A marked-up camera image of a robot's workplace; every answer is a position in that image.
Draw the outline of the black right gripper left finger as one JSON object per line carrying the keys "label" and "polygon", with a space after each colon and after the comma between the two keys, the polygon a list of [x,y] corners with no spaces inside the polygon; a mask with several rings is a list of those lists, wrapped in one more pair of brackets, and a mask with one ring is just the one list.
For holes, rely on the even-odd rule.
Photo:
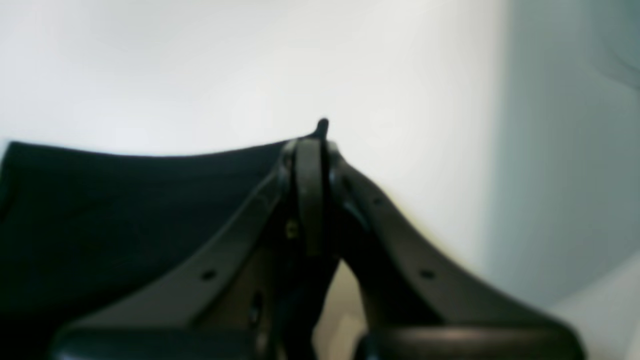
{"label": "black right gripper left finger", "polygon": [[62,330],[52,360],[286,360],[310,339],[295,292],[322,283],[323,141],[288,142],[274,169],[192,257]]}

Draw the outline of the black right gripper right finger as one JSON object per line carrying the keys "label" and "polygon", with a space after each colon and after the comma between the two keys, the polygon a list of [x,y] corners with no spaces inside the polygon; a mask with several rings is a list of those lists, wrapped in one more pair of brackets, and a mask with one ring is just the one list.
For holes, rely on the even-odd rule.
{"label": "black right gripper right finger", "polygon": [[326,144],[333,244],[359,284],[368,330],[355,360],[583,360],[571,326],[444,255]]}

